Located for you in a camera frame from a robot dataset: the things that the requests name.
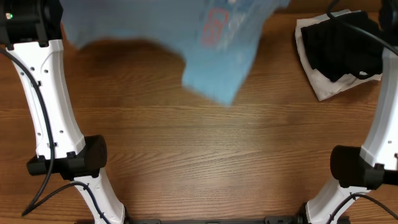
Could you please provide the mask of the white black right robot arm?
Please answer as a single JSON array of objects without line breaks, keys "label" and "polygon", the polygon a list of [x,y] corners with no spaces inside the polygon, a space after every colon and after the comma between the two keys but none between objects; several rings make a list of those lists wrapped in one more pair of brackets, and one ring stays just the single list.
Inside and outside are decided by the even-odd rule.
[{"label": "white black right robot arm", "polygon": [[382,185],[397,184],[397,2],[383,1],[379,20],[364,11],[333,12],[296,28],[302,67],[320,92],[332,84],[382,77],[376,113],[362,146],[336,146],[332,177],[304,203],[294,223],[348,223],[344,212]]}]

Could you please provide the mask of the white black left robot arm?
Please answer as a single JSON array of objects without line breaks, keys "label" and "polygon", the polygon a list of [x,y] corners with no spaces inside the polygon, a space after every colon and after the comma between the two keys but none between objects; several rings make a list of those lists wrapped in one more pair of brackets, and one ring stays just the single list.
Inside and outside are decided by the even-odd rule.
[{"label": "white black left robot arm", "polygon": [[105,171],[104,137],[84,136],[75,119],[63,67],[59,1],[2,1],[1,53],[21,79],[34,124],[31,175],[59,174],[76,188],[95,223],[131,223]]}]

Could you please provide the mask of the light blue t-shirt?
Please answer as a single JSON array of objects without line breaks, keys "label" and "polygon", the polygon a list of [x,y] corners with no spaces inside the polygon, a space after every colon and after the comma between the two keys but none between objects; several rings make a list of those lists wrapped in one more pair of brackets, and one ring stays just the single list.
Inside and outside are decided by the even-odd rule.
[{"label": "light blue t-shirt", "polygon": [[62,0],[69,42],[144,39],[185,60],[182,85],[229,106],[254,62],[265,21],[289,0]]}]

